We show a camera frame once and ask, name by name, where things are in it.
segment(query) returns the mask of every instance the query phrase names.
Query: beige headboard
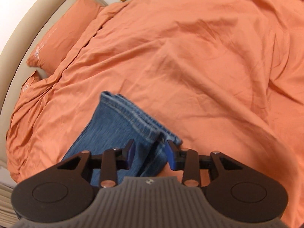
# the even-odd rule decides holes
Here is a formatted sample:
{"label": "beige headboard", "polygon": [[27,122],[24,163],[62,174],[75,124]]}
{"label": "beige headboard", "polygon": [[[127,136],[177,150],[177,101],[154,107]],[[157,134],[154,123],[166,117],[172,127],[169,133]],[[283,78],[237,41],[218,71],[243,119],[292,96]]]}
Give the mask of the beige headboard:
{"label": "beige headboard", "polygon": [[[103,0],[96,0],[102,5]],[[42,36],[75,0],[37,0],[20,21],[0,55],[0,166],[6,167],[6,132],[22,84],[34,72],[25,61]]]}

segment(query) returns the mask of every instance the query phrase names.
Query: pillowcase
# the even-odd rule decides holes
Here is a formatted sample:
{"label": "pillowcase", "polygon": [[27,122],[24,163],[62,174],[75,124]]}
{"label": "pillowcase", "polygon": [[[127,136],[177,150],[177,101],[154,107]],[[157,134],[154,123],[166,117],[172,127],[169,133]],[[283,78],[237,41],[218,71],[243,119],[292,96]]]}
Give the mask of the pillowcase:
{"label": "pillowcase", "polygon": [[31,52],[26,63],[42,68],[49,76],[65,59],[90,22],[103,7],[94,0],[76,0]]}

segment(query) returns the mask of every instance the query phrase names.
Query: bed frame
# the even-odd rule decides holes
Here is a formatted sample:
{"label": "bed frame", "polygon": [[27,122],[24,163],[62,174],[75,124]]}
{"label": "bed frame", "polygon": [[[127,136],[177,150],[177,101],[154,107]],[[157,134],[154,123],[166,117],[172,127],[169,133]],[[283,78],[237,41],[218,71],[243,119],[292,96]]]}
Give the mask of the bed frame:
{"label": "bed frame", "polygon": [[[23,83],[34,72],[26,60],[44,34],[76,0],[37,0],[20,21],[0,54],[0,227],[10,227],[18,219],[10,203],[11,179],[3,179],[6,170],[6,132]],[[107,6],[104,0],[95,0]],[[46,74],[38,69],[42,78]]]}

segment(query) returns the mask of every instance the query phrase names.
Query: jeans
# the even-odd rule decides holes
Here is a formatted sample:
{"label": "jeans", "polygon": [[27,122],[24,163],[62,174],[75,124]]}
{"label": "jeans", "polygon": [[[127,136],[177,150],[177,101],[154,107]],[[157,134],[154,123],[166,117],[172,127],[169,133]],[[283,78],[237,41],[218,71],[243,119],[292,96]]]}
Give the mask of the jeans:
{"label": "jeans", "polygon": [[[83,150],[102,154],[110,148],[124,148],[134,139],[136,152],[132,167],[119,170],[118,182],[124,176],[156,176],[167,163],[165,141],[170,139],[177,146],[181,140],[135,104],[116,94],[104,91],[92,119],[81,132],[62,160]],[[91,185],[97,186],[100,169],[93,171]]]}

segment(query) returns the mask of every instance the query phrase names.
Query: orange bedsheet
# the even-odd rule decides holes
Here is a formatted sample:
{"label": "orange bedsheet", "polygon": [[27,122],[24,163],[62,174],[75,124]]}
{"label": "orange bedsheet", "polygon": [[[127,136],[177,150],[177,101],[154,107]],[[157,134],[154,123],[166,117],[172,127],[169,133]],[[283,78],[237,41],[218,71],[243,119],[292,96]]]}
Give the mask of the orange bedsheet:
{"label": "orange bedsheet", "polygon": [[[121,93],[200,154],[279,181],[304,222],[304,0],[131,0],[102,10],[55,73],[24,90],[7,133],[20,182],[58,163]],[[161,175],[181,177],[165,167]],[[202,172],[202,182],[208,182]]]}

